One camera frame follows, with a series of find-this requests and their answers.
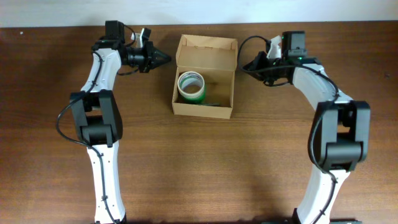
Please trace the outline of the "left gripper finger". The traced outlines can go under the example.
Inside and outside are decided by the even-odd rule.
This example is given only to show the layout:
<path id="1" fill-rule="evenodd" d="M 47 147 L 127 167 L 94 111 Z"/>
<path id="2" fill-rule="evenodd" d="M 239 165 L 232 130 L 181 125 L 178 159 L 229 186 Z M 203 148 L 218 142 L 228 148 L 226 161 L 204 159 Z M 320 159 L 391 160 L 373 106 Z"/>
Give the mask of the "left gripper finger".
<path id="1" fill-rule="evenodd" d="M 162 65 L 165 65 L 171 62 L 171 60 L 172 60 L 171 58 L 155 58 L 152 61 L 152 69 L 154 70 Z"/>
<path id="2" fill-rule="evenodd" d="M 154 57 L 156 59 L 171 59 L 171 57 L 164 53 L 163 51 L 157 49 L 156 47 L 154 48 Z"/>

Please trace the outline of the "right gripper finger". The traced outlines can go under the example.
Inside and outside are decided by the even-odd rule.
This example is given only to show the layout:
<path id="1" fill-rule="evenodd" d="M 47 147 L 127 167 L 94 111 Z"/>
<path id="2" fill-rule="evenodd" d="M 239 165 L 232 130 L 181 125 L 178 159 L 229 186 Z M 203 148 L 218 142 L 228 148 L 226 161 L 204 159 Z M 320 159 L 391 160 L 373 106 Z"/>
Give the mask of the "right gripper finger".
<path id="1" fill-rule="evenodd" d="M 253 61 L 247 63 L 244 70 L 261 70 L 267 67 L 267 54 L 264 51 L 258 53 Z"/>
<path id="2" fill-rule="evenodd" d="M 260 82 L 264 81 L 264 77 L 255 70 L 248 70 L 246 68 L 242 68 L 242 71 Z"/>

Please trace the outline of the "cream masking tape roll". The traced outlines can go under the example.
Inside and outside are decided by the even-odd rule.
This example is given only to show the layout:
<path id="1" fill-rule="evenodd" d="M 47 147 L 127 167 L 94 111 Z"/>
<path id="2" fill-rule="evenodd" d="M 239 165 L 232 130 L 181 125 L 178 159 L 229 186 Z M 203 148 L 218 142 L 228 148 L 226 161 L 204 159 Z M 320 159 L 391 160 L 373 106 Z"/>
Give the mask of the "cream masking tape roll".
<path id="1" fill-rule="evenodd" d="M 177 87 L 183 97 L 199 98 L 205 92 L 205 79 L 198 72 L 184 72 L 178 78 Z"/>

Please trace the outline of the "brown cardboard box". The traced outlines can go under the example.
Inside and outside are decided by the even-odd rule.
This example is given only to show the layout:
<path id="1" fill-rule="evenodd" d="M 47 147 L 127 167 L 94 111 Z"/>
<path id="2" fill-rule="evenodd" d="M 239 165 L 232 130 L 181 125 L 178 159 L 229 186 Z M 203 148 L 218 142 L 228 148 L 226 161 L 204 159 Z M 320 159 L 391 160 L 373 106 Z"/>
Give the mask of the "brown cardboard box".
<path id="1" fill-rule="evenodd" d="M 236 39 L 183 34 L 175 56 L 174 114 L 229 119 L 233 111 L 237 56 Z M 179 76 L 189 71 L 198 72 L 205 79 L 206 95 L 200 104 L 185 103 L 178 92 Z M 203 103 L 220 103 L 220 106 L 202 106 Z"/>

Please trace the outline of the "green tape roll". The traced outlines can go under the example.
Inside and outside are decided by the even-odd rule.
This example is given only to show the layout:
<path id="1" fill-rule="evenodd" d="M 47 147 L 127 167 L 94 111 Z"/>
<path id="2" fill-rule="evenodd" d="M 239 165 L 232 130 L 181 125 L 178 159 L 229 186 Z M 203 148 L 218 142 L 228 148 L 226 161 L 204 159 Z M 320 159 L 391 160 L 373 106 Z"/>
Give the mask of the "green tape roll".
<path id="1" fill-rule="evenodd" d="M 206 86 L 188 85 L 178 92 L 185 103 L 200 104 L 205 99 Z"/>

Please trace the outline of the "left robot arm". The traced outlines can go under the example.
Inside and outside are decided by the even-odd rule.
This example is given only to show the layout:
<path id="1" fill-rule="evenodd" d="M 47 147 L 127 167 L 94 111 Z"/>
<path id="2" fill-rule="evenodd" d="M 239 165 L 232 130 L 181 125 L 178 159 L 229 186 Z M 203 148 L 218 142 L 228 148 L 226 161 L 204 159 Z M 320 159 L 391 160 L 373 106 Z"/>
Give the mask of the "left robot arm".
<path id="1" fill-rule="evenodd" d="M 119 142 L 123 122 L 114 97 L 114 83 L 123 65 L 148 73 L 169 63 L 169 55 L 150 41 L 151 30 L 143 28 L 126 43 L 126 25 L 106 21 L 105 35 L 92 46 L 93 64 L 86 83 L 70 95 L 70 109 L 78 143 L 86 147 L 93 171 L 95 223 L 125 223 L 118 173 Z"/>

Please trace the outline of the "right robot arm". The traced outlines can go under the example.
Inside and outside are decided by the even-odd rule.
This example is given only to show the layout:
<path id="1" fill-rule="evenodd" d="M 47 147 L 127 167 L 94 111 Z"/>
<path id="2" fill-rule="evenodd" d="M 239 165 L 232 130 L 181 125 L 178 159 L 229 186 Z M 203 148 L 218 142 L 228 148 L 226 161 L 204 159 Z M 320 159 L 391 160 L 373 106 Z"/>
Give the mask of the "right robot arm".
<path id="1" fill-rule="evenodd" d="M 266 39 L 266 49 L 251 62 L 238 64 L 265 86 L 296 87 L 315 110 L 307 150 L 310 180 L 300 205 L 285 223 L 331 223 L 330 213 L 344 181 L 368 154 L 370 105 L 341 91 L 315 57 L 308 56 L 305 32 L 283 32 Z"/>

